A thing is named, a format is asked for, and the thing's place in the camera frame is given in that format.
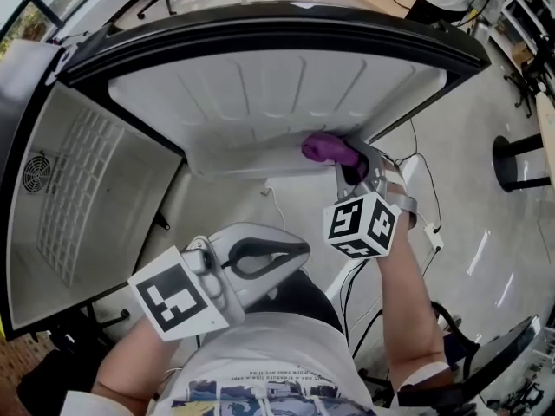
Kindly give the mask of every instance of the purple object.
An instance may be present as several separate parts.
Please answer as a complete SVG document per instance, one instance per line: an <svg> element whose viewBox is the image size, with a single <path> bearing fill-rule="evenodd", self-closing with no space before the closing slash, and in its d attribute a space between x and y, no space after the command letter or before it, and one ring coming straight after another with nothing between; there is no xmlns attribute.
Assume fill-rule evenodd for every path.
<svg viewBox="0 0 555 416"><path fill-rule="evenodd" d="M360 159L358 152L348 146L342 139L329 133L312 133L301 145L303 156L315 162L333 160L343 166L355 168L364 179L367 165Z"/></svg>

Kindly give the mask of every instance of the refrigerator door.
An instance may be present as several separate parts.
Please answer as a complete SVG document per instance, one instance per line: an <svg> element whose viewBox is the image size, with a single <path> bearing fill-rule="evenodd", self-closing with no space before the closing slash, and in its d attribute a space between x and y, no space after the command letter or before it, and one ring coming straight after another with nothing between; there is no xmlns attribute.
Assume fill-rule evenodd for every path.
<svg viewBox="0 0 555 416"><path fill-rule="evenodd" d="M132 275L181 162L52 71L65 51L17 41L0 62L0 232L6 338L104 296Z"/></svg>
<svg viewBox="0 0 555 416"><path fill-rule="evenodd" d="M314 172L314 131L377 140L489 65L450 25L250 3L91 36L61 76L184 151L197 175Z"/></svg>

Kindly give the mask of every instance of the forearm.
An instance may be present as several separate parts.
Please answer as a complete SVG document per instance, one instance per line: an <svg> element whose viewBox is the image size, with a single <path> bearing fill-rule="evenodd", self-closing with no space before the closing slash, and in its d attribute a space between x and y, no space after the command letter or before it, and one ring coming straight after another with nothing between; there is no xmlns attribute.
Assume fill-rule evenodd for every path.
<svg viewBox="0 0 555 416"><path fill-rule="evenodd" d="M400 218L389 256L378 259L384 341L396 388L418 368L433 361L445 361L441 330L408 242L406 220Z"/></svg>
<svg viewBox="0 0 555 416"><path fill-rule="evenodd" d="M102 362L93 393L144 414L178 346L179 341L162 341L148 319L141 318Z"/></svg>

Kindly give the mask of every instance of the white floor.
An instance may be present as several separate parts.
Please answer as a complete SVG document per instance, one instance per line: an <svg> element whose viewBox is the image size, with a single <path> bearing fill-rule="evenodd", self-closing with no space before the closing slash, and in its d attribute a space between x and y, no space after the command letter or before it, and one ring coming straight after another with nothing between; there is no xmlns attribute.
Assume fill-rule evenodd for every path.
<svg viewBox="0 0 555 416"><path fill-rule="evenodd" d="M173 1L174 10L186 12L238 0ZM323 1L349 4L346 0ZM139 24L136 11L143 4L138 3L118 21L118 26L129 29ZM144 22L165 16L165 4L160 2L147 12ZM555 255L555 237L551 232L555 226L553 189L503 192L494 177L491 156L497 135L503 134L509 140L526 137L538 132L537 121L535 116L527 119L524 108L514 108L517 92L503 80L503 74L509 71L507 61L494 47L488 51L493 60L488 70L414 118L418 151L426 156L441 203L441 236L445 242L444 250L429 267L426 284L434 300L462 317L462 331L481 343L505 333L529 315L539 314L545 319L555 299L555 269L539 227L540 222L547 247ZM375 145L396 158L411 154L415 137L410 123ZM523 179L543 176L543 151L522 156L519 171ZM321 211L335 200L333 172L270 179L265 184L275 190L286 229L306 239L312 248L307 268L313 281L322 289L328 288L346 262L341 254L326 247L322 239ZM408 187L418 199L424 218L437 224L438 211L423 162L418 161ZM236 220L282 226L272 195L261 195L263 189L263 182L205 182L183 172L164 211L172 229L155 231L145 260L170 244L184 247L196 234L210 234ZM231 203L230 199L236 205L232 211L225 206ZM424 267L432 250L422 227L421 220L411 231L410 239ZM365 323L381 307L381 281L375 264L370 263L359 279L349 302L349 325L352 327L370 306L372 310L352 330L352 346ZM127 289L97 304L100 318L119 313L121 307L131 311L132 321L111 328L115 337L125 334L140 315L140 309ZM381 342L382 324L378 320L357 356L357 365L374 366L375 371L385 374ZM193 345L191 341L184 343L176 364L183 362ZM520 375L521 370L514 370L504 376L488 390L486 397L500 397L513 391Z"/></svg>

